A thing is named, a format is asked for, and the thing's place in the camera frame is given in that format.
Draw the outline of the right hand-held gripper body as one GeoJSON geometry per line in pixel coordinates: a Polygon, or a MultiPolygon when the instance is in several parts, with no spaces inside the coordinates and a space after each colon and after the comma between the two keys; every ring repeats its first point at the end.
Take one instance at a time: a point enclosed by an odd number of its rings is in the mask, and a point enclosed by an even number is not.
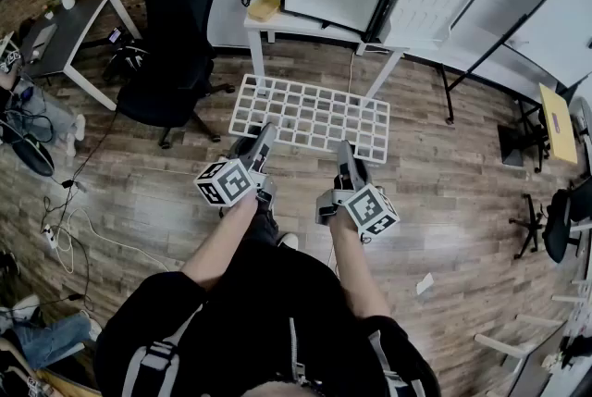
{"type": "Polygon", "coordinates": [[[382,187],[371,182],[363,188],[355,185],[354,148],[349,141],[339,143],[337,151],[337,176],[333,187],[316,200],[316,219],[327,226],[329,218],[343,206],[354,221],[361,238],[375,238],[384,234],[400,221],[391,201],[382,187]]]}

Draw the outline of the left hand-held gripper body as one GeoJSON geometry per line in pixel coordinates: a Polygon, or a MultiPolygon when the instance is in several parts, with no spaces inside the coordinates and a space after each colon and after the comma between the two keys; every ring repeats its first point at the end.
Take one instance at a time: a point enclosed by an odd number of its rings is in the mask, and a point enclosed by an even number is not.
{"type": "Polygon", "coordinates": [[[220,157],[206,167],[194,180],[195,186],[211,206],[233,206],[249,192],[256,192],[257,199],[271,206],[277,192],[274,181],[264,173],[264,166],[277,136],[272,123],[262,128],[249,128],[253,134],[251,151],[241,157],[220,157]]]}

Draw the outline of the white wire grid rack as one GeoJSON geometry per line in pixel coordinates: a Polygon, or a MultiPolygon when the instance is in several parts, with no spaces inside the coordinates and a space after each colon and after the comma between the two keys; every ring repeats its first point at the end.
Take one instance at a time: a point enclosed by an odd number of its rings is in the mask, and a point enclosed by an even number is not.
{"type": "Polygon", "coordinates": [[[388,157],[389,109],[386,102],[356,94],[246,74],[228,132],[254,138],[255,129],[271,123],[277,143],[335,153],[347,141],[356,158],[382,165],[388,157]]]}

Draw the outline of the person's right forearm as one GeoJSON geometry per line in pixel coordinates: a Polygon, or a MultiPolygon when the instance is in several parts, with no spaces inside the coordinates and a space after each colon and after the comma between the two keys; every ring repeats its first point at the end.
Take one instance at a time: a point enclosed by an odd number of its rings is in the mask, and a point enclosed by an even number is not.
{"type": "Polygon", "coordinates": [[[339,281],[352,313],[364,319],[390,316],[390,308],[368,266],[363,244],[348,211],[340,206],[328,221],[339,281]]]}

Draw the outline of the person's left forearm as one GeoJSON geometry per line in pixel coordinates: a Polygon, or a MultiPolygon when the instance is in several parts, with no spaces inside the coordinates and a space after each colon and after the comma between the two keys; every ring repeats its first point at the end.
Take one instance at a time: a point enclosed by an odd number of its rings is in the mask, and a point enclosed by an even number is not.
{"type": "Polygon", "coordinates": [[[181,272],[205,290],[211,290],[225,274],[257,210],[255,192],[243,196],[224,215],[181,272]]]}

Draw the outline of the black office chair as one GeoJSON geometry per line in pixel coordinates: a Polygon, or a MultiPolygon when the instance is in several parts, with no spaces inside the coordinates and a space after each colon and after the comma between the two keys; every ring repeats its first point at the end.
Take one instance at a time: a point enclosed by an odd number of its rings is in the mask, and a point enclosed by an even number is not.
{"type": "Polygon", "coordinates": [[[207,38],[214,0],[144,0],[147,15],[147,56],[117,96],[117,111],[141,124],[163,130],[158,145],[174,128],[194,120],[214,143],[220,135],[195,113],[199,100],[234,86],[214,85],[210,76],[216,51],[207,38]]]}
{"type": "Polygon", "coordinates": [[[547,207],[547,213],[543,210],[535,212],[530,194],[523,193],[522,197],[528,205],[529,221],[510,218],[509,223],[527,229],[528,233],[521,251],[513,256],[514,260],[523,257],[530,243],[533,244],[532,253],[538,250],[538,232],[543,230],[542,239],[546,251],[550,259],[559,264],[569,244],[580,245],[580,239],[571,237],[575,232],[575,224],[590,219],[590,222],[583,224],[583,230],[592,230],[592,177],[577,186],[557,190],[547,207]]]}

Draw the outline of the white table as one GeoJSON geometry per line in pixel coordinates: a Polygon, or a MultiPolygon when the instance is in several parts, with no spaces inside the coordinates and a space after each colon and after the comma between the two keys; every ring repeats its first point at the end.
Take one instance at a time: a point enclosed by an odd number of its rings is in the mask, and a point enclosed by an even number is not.
{"type": "Polygon", "coordinates": [[[354,43],[356,45],[356,50],[354,53],[358,56],[361,56],[370,46],[388,50],[390,52],[390,56],[368,89],[365,95],[368,98],[372,98],[376,95],[380,87],[387,80],[391,71],[396,67],[399,60],[403,57],[404,53],[408,51],[408,48],[387,48],[381,43],[365,43],[362,41],[361,36],[354,31],[349,31],[332,25],[329,25],[327,28],[323,29],[320,21],[284,13],[276,13],[271,17],[270,20],[265,22],[256,21],[255,19],[251,19],[249,16],[246,16],[243,26],[247,32],[247,38],[251,51],[253,74],[259,77],[265,76],[263,48],[261,41],[262,32],[266,32],[271,36],[271,43],[275,41],[275,35],[277,33],[316,37],[327,39],[329,41],[354,43]]]}

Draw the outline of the person's black clothing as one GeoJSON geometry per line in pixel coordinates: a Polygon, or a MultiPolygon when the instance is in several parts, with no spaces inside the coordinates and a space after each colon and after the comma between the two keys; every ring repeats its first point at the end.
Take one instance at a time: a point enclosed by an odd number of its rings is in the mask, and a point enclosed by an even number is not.
{"type": "Polygon", "coordinates": [[[282,235],[258,202],[211,290],[181,269],[145,279],[98,338],[102,396],[441,397],[391,315],[356,317],[337,266],[282,235]]]}

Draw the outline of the white wooden chair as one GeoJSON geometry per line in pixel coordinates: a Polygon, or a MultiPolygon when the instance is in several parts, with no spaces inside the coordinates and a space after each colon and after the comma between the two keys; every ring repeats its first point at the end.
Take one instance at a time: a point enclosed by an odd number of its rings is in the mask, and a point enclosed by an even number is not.
{"type": "Polygon", "coordinates": [[[540,344],[530,346],[514,346],[482,334],[476,334],[474,341],[502,353],[510,363],[513,379],[506,397],[540,397],[551,376],[543,361],[559,350],[567,321],[518,314],[515,322],[551,329],[552,333],[540,344]]]}

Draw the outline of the yellow table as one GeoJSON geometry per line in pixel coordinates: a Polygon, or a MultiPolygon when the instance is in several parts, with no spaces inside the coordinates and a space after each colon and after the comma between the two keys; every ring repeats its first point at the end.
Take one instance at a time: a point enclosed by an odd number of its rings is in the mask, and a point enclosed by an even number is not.
{"type": "Polygon", "coordinates": [[[541,104],[547,124],[551,155],[577,164],[577,152],[570,112],[566,100],[543,84],[539,84],[541,104]]]}

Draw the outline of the grey laptop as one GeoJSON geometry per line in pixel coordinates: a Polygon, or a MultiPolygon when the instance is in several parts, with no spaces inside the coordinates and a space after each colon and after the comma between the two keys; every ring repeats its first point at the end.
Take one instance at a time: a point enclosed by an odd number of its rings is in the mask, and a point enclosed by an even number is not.
{"type": "Polygon", "coordinates": [[[57,30],[57,26],[55,24],[51,24],[49,26],[44,27],[34,39],[30,49],[26,52],[25,58],[30,62],[33,63],[36,60],[39,60],[43,57],[43,54],[49,43],[51,42],[55,32],[57,30]]]}

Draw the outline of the white board on black stand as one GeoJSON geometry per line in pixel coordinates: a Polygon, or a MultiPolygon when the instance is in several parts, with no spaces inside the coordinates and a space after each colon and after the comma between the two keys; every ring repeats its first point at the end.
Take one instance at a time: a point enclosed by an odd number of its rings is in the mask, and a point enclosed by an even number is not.
{"type": "Polygon", "coordinates": [[[455,81],[444,83],[448,125],[454,123],[450,93],[498,49],[505,48],[569,89],[592,76],[592,0],[541,0],[519,17],[455,81]]]}

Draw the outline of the dark desk with white frame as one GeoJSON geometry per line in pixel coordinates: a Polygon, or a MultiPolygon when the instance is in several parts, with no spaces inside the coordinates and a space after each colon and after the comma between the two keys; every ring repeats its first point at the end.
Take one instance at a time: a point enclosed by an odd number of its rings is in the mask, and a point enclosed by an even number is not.
{"type": "Polygon", "coordinates": [[[116,104],[72,66],[85,36],[107,3],[113,6],[128,32],[140,39],[141,33],[121,0],[77,0],[70,10],[59,8],[50,20],[44,17],[36,20],[20,47],[25,60],[23,72],[33,79],[64,74],[101,105],[114,111],[116,104]],[[56,29],[49,44],[41,59],[34,61],[34,42],[39,33],[52,24],[56,29]]]}

